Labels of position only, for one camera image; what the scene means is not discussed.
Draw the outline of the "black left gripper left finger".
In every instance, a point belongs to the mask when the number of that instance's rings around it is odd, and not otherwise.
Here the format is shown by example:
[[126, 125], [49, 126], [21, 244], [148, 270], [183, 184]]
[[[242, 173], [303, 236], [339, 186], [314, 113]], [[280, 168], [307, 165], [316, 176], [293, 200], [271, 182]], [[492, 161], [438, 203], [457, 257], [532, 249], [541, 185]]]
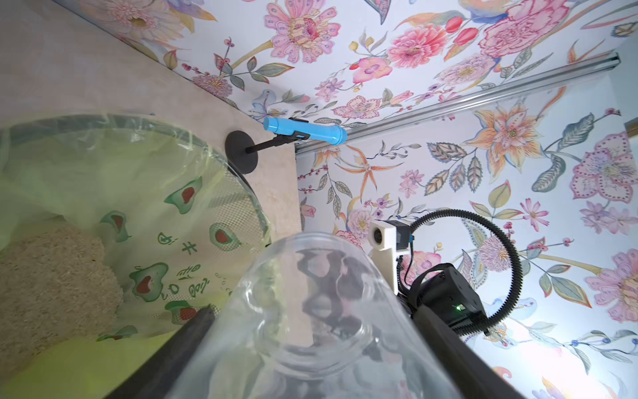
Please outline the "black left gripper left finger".
[[106, 398], [165, 398], [198, 350], [216, 317], [203, 308]]

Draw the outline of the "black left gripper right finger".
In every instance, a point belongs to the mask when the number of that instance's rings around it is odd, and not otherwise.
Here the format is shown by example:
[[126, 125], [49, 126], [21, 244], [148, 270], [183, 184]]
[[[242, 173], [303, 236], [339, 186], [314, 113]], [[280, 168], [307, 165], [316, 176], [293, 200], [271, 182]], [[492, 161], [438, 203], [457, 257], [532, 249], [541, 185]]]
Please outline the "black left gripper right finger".
[[523, 398], [432, 310], [421, 306], [412, 320], [463, 398]]

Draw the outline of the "rice jar beige lid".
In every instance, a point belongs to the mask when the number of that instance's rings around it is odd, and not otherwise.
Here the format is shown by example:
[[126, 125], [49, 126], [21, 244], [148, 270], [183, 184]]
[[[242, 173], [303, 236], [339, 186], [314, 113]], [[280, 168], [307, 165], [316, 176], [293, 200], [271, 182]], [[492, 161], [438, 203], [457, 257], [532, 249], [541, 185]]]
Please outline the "rice jar beige lid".
[[172, 398], [457, 398], [389, 284], [354, 244], [295, 234], [249, 268]]

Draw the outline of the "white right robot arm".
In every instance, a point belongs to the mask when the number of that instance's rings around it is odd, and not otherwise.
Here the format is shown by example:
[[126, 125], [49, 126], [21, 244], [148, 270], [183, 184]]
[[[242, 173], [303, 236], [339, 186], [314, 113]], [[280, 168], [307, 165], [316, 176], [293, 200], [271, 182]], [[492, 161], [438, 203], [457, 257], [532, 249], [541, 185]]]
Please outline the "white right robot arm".
[[468, 279], [453, 264], [437, 264], [419, 274], [412, 283], [405, 277], [397, 276], [395, 284], [397, 298], [412, 319], [420, 309], [430, 309], [460, 336], [475, 333], [489, 333], [513, 312], [523, 288], [523, 267], [518, 251], [511, 240], [493, 222], [478, 214], [461, 209], [442, 209], [426, 214], [409, 225], [407, 249], [414, 253], [414, 234], [421, 226], [437, 219], [457, 218], [471, 221], [489, 230], [505, 250], [506, 263], [511, 266], [512, 278], [508, 295], [498, 310], [489, 316], [479, 295]]

